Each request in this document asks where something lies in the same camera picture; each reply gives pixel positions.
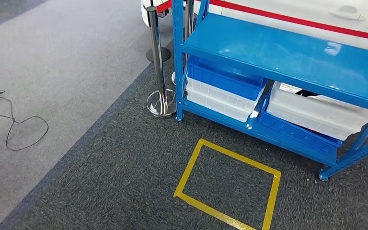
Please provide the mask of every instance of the plastic storage bin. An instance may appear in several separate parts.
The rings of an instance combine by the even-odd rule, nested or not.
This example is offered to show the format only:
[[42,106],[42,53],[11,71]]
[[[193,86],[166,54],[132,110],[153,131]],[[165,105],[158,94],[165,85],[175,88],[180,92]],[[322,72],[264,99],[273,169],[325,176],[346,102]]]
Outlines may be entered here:
[[320,133],[313,133],[299,127],[293,123],[275,117],[266,111],[267,104],[270,104],[270,99],[267,97],[263,107],[257,117],[257,122],[270,127],[271,129],[287,135],[302,144],[308,145],[317,149],[320,152],[331,153],[335,152],[336,148],[340,147],[342,141],[335,138],[323,135]]
[[368,123],[368,109],[322,95],[303,97],[300,88],[275,82],[267,112],[316,132],[339,140],[360,132]]
[[202,105],[241,122],[246,122],[263,93],[262,88],[256,100],[249,100],[206,83],[187,78],[187,100]]
[[188,77],[208,85],[220,88],[252,101],[258,99],[267,79],[235,69],[222,63],[190,56],[187,60]]

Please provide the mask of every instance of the carpet edge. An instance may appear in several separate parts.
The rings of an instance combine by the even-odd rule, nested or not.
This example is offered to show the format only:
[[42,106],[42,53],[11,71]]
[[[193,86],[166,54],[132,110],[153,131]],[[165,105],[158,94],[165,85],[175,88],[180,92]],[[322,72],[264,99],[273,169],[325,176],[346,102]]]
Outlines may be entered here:
[[12,229],[30,207],[36,204],[41,195],[50,187],[63,170],[78,156],[95,135],[107,124],[107,121],[119,108],[130,98],[143,82],[149,77],[144,74],[151,71],[154,65],[150,63],[139,76],[128,86],[128,88],[112,103],[112,105],[88,128],[77,142],[64,154],[52,169],[37,183],[37,185],[19,202],[19,204],[0,223],[0,230]]

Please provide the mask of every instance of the power cord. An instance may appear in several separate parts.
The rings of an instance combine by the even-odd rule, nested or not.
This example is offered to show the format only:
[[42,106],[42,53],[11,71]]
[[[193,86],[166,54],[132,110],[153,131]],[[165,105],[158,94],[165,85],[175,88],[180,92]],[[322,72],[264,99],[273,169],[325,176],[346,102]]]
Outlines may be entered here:
[[[45,119],[43,119],[43,118],[42,118],[42,117],[40,117],[40,116],[31,116],[31,117],[29,117],[28,119],[26,119],[26,120],[24,120],[24,121],[21,121],[21,122],[16,121],[16,119],[15,119],[15,118],[14,118],[14,116],[13,116],[13,105],[12,105],[12,101],[11,101],[11,100],[9,100],[9,99],[7,99],[7,98],[4,98],[4,97],[0,97],[0,99],[4,99],[4,100],[8,101],[8,102],[10,103],[10,105],[11,105],[11,116],[0,115],[0,117],[4,117],[4,118],[7,118],[7,119],[12,120],[12,124],[11,124],[11,127],[9,128],[8,134],[7,134],[7,136],[6,136],[6,141],[5,141],[5,143],[6,143],[6,147],[7,147],[8,149],[10,149],[10,150],[12,150],[12,151],[21,151],[21,150],[23,150],[23,149],[26,149],[26,148],[28,148],[28,147],[31,147],[31,146],[33,146],[33,145],[37,144],[41,139],[43,139],[43,137],[47,134],[48,129],[49,129],[48,123],[47,123],[47,121],[46,121]],[[17,124],[22,124],[22,123],[24,123],[24,122],[26,122],[26,121],[28,121],[28,120],[30,120],[30,119],[33,119],[33,118],[39,118],[39,119],[41,119],[41,120],[46,124],[47,129],[46,129],[46,131],[44,132],[44,134],[43,134],[43,135],[42,135],[42,136],[41,136],[41,137],[40,137],[36,142],[34,142],[33,144],[28,145],[28,146],[26,146],[26,147],[23,147],[23,148],[20,148],[20,149],[13,149],[13,148],[9,147],[9,145],[8,145],[8,140],[9,140],[9,135],[11,134],[11,131],[12,131],[13,125],[14,125],[15,123],[17,123]]]

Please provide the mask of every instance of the clear plastic bin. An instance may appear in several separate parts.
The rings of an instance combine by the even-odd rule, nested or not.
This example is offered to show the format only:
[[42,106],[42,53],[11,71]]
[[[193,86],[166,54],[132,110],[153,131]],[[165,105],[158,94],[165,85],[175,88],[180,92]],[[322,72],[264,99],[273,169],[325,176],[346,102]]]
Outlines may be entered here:
[[202,105],[241,122],[246,122],[263,93],[262,88],[255,101],[238,96],[206,83],[187,78],[187,100]]
[[296,95],[300,88],[275,82],[267,112],[307,129],[346,140],[368,123],[368,109],[323,95]]

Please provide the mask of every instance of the blue plastic bin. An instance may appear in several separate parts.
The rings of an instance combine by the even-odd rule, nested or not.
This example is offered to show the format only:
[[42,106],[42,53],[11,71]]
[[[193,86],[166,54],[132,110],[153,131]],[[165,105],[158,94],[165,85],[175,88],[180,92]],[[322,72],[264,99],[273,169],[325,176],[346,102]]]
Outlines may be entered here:
[[235,69],[222,63],[212,63],[190,56],[187,60],[188,77],[215,86],[241,97],[256,101],[267,79]]
[[266,112],[270,95],[267,96],[263,107],[257,116],[257,122],[270,127],[277,132],[287,135],[296,141],[317,149],[320,152],[335,152],[342,145],[342,141],[321,133],[313,133],[291,122],[273,116]]

